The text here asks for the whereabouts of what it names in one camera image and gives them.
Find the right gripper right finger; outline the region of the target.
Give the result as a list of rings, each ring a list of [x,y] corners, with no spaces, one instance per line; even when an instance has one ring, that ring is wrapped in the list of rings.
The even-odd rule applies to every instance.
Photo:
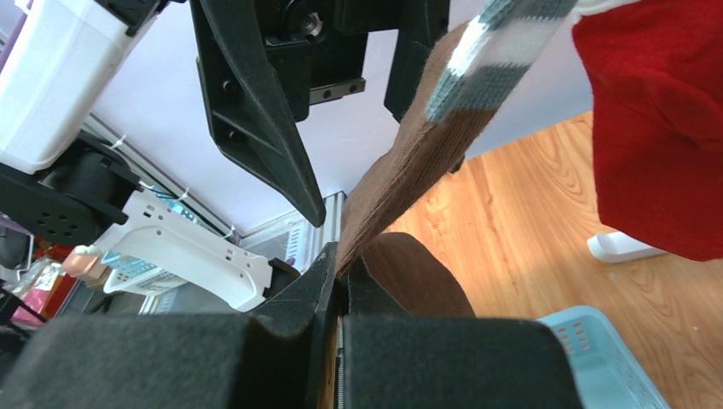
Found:
[[[580,408],[561,342],[534,320],[420,317],[342,279],[346,408]]]

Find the light blue plastic basket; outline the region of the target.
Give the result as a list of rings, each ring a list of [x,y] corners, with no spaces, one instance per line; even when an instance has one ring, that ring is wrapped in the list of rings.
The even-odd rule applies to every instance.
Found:
[[[669,407],[616,328],[598,309],[574,306],[539,321],[563,344],[584,407]]]

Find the brown sock striped cuff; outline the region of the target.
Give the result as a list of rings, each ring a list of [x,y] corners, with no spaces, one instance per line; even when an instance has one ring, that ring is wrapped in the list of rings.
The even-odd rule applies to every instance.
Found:
[[[362,259],[408,312],[473,316],[449,270],[413,236],[389,226],[463,158],[575,7],[490,1],[436,42],[390,150],[347,199],[337,276]]]

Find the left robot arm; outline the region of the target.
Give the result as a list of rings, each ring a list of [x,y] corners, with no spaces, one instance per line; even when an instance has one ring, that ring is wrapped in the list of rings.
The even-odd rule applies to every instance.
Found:
[[[109,146],[82,131],[95,100],[164,1],[21,1],[1,55],[1,211],[56,245],[151,262],[245,312],[295,281],[174,212]],[[325,217],[298,133],[315,104],[363,91],[372,32],[398,33],[385,107],[400,119],[448,26],[446,1],[192,1],[205,117],[221,154]]]

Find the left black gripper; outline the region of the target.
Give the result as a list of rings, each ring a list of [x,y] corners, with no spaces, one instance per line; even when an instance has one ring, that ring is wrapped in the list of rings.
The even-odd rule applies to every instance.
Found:
[[[192,1],[197,68],[222,155],[280,193],[315,227],[326,207],[295,122],[311,106],[360,93],[368,36],[394,30],[384,105],[410,108],[449,2]]]

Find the red snowflake christmas sock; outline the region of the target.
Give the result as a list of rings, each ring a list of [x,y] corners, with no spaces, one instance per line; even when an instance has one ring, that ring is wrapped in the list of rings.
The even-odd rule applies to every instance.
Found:
[[[694,261],[722,256],[722,4],[580,1],[600,221]]]

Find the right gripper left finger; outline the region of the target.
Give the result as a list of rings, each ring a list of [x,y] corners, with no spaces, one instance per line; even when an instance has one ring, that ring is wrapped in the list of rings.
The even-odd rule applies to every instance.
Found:
[[[246,314],[50,321],[1,386],[4,408],[332,408],[336,307],[325,245]]]

